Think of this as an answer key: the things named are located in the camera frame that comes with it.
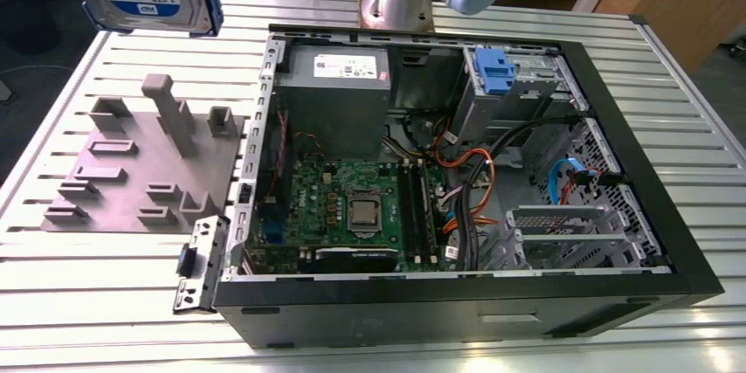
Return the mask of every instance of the motherboard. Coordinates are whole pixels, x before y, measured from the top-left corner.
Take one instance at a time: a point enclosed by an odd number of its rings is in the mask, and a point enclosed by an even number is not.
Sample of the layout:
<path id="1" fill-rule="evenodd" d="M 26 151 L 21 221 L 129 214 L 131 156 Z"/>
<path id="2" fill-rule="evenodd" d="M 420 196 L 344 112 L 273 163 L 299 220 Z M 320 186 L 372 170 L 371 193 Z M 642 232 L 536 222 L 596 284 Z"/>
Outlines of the motherboard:
<path id="1" fill-rule="evenodd" d="M 442 168 L 423 161 L 296 162 L 288 214 L 264 220 L 253 270 L 373 273 L 448 270 L 438 196 Z"/>

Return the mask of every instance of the metal table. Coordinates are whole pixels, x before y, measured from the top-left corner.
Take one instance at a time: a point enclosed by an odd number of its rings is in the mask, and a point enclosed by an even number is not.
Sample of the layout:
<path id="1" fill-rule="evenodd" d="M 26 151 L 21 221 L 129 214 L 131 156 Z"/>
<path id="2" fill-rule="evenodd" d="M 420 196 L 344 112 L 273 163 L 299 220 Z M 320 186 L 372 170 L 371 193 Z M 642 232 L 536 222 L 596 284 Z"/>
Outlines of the metal table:
<path id="1" fill-rule="evenodd" d="M 438 30 L 580 41 L 658 169 L 726 294 L 587 339 L 253 351 L 217 315 L 171 315 L 188 235 L 46 233 L 41 214 L 93 127 L 97 96 L 141 96 L 168 73 L 192 112 L 253 114 L 267 24 L 356 25 L 355 0 L 223 0 L 215 39 L 100 33 L 0 189 L 0 366 L 296 371 L 746 369 L 746 155 L 644 25 L 628 18 L 436 6 Z"/>

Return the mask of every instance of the expansion slot bracket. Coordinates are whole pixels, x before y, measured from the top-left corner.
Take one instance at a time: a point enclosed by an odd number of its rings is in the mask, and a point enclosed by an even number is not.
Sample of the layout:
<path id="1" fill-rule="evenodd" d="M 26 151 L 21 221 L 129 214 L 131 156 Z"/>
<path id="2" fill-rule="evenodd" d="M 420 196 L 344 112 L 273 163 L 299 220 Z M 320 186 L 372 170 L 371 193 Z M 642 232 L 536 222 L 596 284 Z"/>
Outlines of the expansion slot bracket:
<path id="1" fill-rule="evenodd" d="M 191 241 L 179 256 L 180 276 L 173 314 L 213 314 L 212 298 L 220 278 L 220 259 L 225 248 L 229 221 L 223 216 L 201 218 L 195 223 Z"/>

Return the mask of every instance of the blue drive bay latch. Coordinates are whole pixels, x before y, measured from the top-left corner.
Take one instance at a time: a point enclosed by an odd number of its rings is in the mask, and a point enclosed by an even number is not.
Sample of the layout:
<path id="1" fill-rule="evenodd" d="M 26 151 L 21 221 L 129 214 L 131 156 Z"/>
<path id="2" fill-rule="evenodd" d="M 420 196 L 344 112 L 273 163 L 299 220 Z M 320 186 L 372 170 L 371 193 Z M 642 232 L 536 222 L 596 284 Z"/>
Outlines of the blue drive bay latch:
<path id="1" fill-rule="evenodd" d="M 504 95 L 515 81 L 515 65 L 504 55 L 502 48 L 476 48 L 474 50 L 476 71 L 483 80 L 488 95 Z"/>

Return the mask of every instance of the cpu socket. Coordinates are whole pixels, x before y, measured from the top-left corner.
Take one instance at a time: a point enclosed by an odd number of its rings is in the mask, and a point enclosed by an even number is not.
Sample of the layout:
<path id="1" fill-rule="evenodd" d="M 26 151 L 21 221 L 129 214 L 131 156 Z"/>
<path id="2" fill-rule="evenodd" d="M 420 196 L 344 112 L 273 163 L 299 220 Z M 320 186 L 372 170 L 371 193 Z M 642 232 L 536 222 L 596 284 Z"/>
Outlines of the cpu socket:
<path id="1" fill-rule="evenodd" d="M 372 191 L 347 192 L 347 230 L 363 239 L 381 231 L 381 198 Z"/>

